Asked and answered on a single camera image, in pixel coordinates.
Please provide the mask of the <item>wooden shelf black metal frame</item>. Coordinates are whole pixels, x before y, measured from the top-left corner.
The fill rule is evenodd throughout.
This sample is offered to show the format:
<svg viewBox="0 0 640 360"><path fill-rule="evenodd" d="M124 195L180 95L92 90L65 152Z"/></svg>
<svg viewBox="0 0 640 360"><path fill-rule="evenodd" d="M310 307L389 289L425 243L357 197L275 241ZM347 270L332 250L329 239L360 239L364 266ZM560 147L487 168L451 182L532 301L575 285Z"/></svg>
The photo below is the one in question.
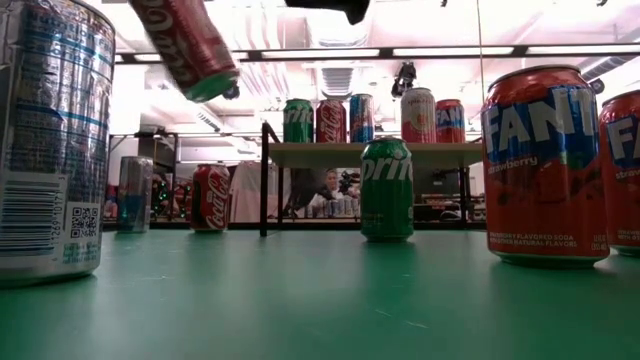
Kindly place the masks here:
<svg viewBox="0 0 640 360"><path fill-rule="evenodd" d="M260 220L259 235L266 237L271 231L266 229L268 219L268 185L269 168L277 166L277 204L276 220L283 221L283 170L328 168L356 168L360 165L360 156L365 145L362 143L282 143L269 123L261 126L261 160L260 160ZM485 222L471 221L471 201L475 198L470 193L469 168L482 160L481 144L472 143L410 143L409 150L413 159L422 166L453 172L459 176L459 195L457 197L463 223Z"/></svg>

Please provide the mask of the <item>blue slim energy drink can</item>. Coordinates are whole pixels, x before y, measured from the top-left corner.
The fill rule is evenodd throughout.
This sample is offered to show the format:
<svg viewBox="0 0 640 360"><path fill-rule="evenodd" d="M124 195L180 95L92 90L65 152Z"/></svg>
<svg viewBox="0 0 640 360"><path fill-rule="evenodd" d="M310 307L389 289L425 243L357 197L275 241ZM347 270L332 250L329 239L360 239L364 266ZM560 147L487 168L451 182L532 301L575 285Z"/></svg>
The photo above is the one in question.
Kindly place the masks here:
<svg viewBox="0 0 640 360"><path fill-rule="evenodd" d="M144 233L150 227L153 160L124 156L120 162L117 230Z"/></svg>
<svg viewBox="0 0 640 360"><path fill-rule="evenodd" d="M370 94L354 94L349 100L349 136L351 143L374 139L374 99Z"/></svg>

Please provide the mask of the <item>black metal table frame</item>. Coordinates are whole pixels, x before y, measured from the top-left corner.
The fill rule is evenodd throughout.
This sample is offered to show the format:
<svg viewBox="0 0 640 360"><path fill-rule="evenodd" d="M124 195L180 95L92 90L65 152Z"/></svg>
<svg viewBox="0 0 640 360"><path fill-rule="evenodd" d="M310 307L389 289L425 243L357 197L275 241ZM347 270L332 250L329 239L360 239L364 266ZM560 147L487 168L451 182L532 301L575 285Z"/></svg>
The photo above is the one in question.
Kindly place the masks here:
<svg viewBox="0 0 640 360"><path fill-rule="evenodd" d="M351 231L359 230L361 224L354 219L306 219L305 221L293 219L284 219L278 223L276 219L269 219L266 224L268 231ZM157 221L150 224L151 230L189 230L190 225L185 221ZM444 230L444 231L471 231L485 230L485 222L469 222L449 221L449 222L415 222L415 230Z"/></svg>

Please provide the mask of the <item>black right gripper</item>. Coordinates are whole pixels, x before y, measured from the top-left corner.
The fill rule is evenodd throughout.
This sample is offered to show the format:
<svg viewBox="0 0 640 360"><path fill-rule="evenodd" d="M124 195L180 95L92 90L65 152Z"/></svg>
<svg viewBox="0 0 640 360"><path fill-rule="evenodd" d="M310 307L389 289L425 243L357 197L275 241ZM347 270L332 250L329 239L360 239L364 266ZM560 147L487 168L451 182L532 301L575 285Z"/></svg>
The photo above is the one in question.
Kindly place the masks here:
<svg viewBox="0 0 640 360"><path fill-rule="evenodd" d="M323 9L343 12L351 25L362 22L370 0L284 0L287 7Z"/></svg>

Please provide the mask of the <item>black storage rack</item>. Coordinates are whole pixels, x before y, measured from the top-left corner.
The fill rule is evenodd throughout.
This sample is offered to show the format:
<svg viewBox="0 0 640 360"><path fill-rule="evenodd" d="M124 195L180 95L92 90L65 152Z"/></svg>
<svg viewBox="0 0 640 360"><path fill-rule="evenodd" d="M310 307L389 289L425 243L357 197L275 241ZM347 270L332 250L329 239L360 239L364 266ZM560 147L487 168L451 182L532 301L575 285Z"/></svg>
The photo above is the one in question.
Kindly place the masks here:
<svg viewBox="0 0 640 360"><path fill-rule="evenodd" d="M109 137L109 167L106 196L116 200L121 159L127 156L143 156L153 162L150 222L169 222L181 218L181 208L176 202L177 165L176 152L179 136L162 129L138 130L133 133L115 134Z"/></svg>

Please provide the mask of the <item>green table mat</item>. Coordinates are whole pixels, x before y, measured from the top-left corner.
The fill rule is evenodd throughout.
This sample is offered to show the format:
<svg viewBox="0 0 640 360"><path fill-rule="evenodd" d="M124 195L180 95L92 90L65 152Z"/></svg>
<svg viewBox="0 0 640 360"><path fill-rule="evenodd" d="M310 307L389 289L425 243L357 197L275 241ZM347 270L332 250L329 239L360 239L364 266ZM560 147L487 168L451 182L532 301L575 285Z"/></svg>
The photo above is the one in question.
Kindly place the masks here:
<svg viewBox="0 0 640 360"><path fill-rule="evenodd" d="M481 232L107 233L81 280L0 290L0 360L640 360L640 259L517 267Z"/></svg>

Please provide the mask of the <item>black overhead crossbar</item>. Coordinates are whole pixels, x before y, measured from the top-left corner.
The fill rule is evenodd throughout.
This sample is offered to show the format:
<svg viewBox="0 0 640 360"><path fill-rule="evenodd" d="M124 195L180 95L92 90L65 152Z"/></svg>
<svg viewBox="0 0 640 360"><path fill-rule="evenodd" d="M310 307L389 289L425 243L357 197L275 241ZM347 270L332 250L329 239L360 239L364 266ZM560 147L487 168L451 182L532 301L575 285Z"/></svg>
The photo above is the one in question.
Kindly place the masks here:
<svg viewBox="0 0 640 360"><path fill-rule="evenodd" d="M599 44L632 44L632 43L597 43L597 44L542 44L542 45L534 45L534 44L517 44L517 45L485 45L485 46L425 46L425 47L363 47L363 48L299 48L299 49L252 49L252 50L238 50L234 52L247 52L248 59L246 60L236 60L239 62L296 62L296 61L351 61L351 60L363 60L363 59L373 59L373 60L403 60L403 59L502 59L502 58L534 58L534 57L602 57L602 56L638 56L640 53L623 53L623 54L596 54L595 56L590 55L579 55L579 54L567 54L566 56L562 55L535 55L528 54L527 50L530 46L571 46L571 45L599 45ZM512 47L513 52L508 55L480 55L480 56L394 56L393 50L396 48L452 48L452 47ZM378 49L380 51L377 57L369 57L369 58L311 58L311 59L263 59L261 53L263 51L284 51L284 50L311 50L311 49Z"/></svg>

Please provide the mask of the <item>person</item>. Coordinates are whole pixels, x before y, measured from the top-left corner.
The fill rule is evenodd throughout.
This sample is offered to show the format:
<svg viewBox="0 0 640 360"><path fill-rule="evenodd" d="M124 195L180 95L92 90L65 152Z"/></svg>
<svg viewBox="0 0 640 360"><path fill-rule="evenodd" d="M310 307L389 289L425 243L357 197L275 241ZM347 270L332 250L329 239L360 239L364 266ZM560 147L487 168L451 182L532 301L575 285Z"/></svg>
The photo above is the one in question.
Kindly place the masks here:
<svg viewBox="0 0 640 360"><path fill-rule="evenodd" d="M360 173L357 169L328 169L324 183L307 205L310 218L359 218Z"/></svg>

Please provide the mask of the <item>white LED light strip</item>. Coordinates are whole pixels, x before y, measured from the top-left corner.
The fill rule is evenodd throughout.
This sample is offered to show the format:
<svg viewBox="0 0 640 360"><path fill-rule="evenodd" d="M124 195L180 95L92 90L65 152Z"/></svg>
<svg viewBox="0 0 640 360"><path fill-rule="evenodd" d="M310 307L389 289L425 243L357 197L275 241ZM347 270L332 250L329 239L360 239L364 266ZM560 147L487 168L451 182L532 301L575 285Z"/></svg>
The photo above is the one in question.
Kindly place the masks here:
<svg viewBox="0 0 640 360"><path fill-rule="evenodd" d="M133 58L139 62L161 62L162 58L159 54L135 54ZM247 52L233 52L232 58L234 60L246 60L248 59Z"/></svg>
<svg viewBox="0 0 640 360"><path fill-rule="evenodd" d="M369 58L377 57L378 49L311 49L311 50L284 50L263 51L263 59L311 59L311 58Z"/></svg>
<svg viewBox="0 0 640 360"><path fill-rule="evenodd" d="M512 47L396 48L394 56L480 56L508 55Z"/></svg>
<svg viewBox="0 0 640 360"><path fill-rule="evenodd" d="M595 56L596 54L640 53L640 43L614 45L530 46L527 53L535 55L562 56L566 56L567 54Z"/></svg>

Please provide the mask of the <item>red Fanta strawberry can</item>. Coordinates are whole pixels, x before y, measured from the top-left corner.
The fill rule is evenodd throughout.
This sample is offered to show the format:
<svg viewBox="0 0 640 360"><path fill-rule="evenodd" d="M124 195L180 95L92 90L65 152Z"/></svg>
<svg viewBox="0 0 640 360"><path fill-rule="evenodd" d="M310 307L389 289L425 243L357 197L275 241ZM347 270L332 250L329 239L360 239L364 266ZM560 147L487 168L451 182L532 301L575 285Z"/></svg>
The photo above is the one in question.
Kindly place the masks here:
<svg viewBox="0 0 640 360"><path fill-rule="evenodd" d="M640 258L640 89L603 103L599 135L609 245Z"/></svg>
<svg viewBox="0 0 640 360"><path fill-rule="evenodd" d="M489 250L548 268L608 257L596 95L580 70L539 65L501 76L481 125Z"/></svg>
<svg viewBox="0 0 640 360"><path fill-rule="evenodd" d="M436 102L436 138L438 143L464 143L464 107L459 99Z"/></svg>

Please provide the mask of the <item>green Sprite can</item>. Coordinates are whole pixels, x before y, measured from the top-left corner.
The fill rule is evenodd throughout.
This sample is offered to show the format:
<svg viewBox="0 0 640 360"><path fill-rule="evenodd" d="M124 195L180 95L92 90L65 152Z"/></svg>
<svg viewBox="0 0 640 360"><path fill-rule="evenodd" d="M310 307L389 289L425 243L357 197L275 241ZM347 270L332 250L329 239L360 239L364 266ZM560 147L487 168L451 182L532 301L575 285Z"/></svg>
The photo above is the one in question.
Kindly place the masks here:
<svg viewBox="0 0 640 360"><path fill-rule="evenodd" d="M286 101L283 110L283 139L290 143L312 143L314 108L309 100L294 98Z"/></svg>
<svg viewBox="0 0 640 360"><path fill-rule="evenodd" d="M369 242L405 242L414 233L412 153L402 139L366 144L360 171L361 233Z"/></svg>

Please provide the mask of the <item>white pink soda can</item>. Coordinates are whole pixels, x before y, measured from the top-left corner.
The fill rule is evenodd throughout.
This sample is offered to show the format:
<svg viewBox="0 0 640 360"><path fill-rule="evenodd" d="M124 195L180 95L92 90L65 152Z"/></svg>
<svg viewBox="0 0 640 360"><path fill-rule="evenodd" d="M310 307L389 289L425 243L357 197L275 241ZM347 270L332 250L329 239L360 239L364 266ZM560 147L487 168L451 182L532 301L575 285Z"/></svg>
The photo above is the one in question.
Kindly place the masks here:
<svg viewBox="0 0 640 360"><path fill-rule="evenodd" d="M401 137L407 143L436 143L436 101L430 89L411 88L401 98Z"/></svg>

